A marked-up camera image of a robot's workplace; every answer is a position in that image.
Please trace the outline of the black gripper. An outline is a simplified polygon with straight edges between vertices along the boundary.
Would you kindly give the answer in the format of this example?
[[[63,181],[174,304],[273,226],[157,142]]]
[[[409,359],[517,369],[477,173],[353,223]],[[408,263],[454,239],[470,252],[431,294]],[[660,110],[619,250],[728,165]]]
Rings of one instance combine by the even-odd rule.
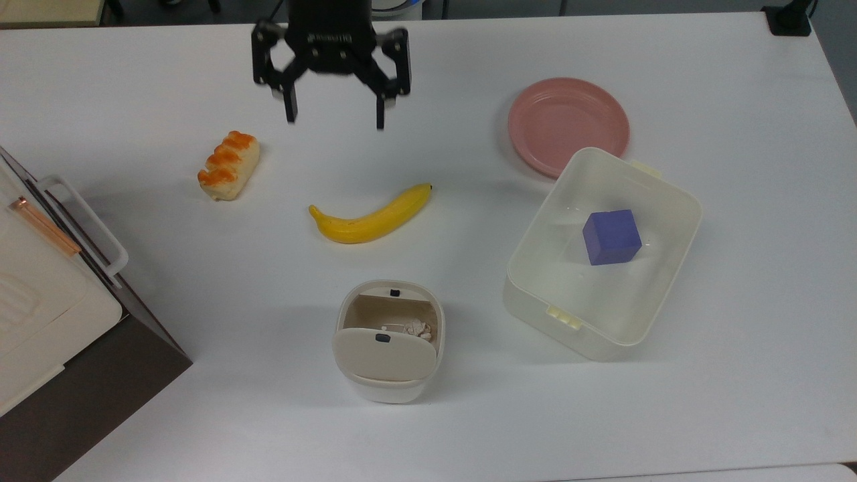
[[[296,82],[312,70],[354,73],[376,97],[376,128],[385,128],[389,104],[411,91],[409,31],[376,33],[370,15],[370,1],[290,1],[287,29],[275,23],[255,24],[253,80],[268,86],[283,102],[288,123],[297,120]],[[294,58],[276,68],[272,50],[283,40]],[[377,49],[394,64],[394,76],[377,64]]]

